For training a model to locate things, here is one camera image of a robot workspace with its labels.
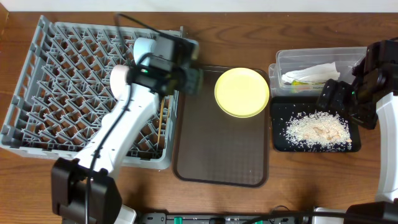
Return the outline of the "green snack wrapper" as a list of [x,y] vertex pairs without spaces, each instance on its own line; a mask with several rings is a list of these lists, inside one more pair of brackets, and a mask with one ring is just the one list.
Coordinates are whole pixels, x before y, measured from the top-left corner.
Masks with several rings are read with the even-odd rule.
[[325,83],[307,83],[300,81],[292,82],[292,92],[302,92],[302,91],[321,91]]

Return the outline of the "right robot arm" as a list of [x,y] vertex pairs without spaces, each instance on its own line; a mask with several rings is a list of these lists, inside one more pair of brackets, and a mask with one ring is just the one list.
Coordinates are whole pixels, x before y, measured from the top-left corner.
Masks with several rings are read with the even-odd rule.
[[350,206],[343,215],[397,221],[397,39],[375,42],[354,67],[354,81],[328,80],[317,106],[366,129],[380,125],[381,169],[375,202]]

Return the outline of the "light blue bowl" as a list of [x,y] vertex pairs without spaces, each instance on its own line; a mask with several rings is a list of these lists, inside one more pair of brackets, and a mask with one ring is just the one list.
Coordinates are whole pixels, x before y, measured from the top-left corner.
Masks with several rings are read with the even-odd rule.
[[151,55],[155,51],[156,41],[154,39],[147,39],[140,37],[134,42],[133,46],[133,57],[136,65],[139,64],[140,59],[150,53]]

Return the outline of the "yellow plate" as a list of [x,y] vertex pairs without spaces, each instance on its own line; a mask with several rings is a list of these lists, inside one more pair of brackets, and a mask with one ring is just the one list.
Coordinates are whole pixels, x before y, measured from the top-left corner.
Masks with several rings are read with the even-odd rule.
[[249,68],[232,68],[217,79],[214,88],[218,106],[236,118],[250,118],[267,106],[269,85],[257,71]]

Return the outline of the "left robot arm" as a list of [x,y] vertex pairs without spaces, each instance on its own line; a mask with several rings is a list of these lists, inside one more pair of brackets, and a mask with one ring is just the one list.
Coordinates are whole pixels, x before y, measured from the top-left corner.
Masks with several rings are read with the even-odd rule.
[[198,54],[197,41],[160,33],[154,40],[135,41],[133,65],[112,69],[116,106],[72,160],[59,158],[51,170],[52,211],[64,223],[136,221],[137,212],[123,204],[116,178],[161,99],[175,91],[189,95],[200,91],[203,72],[192,67]]

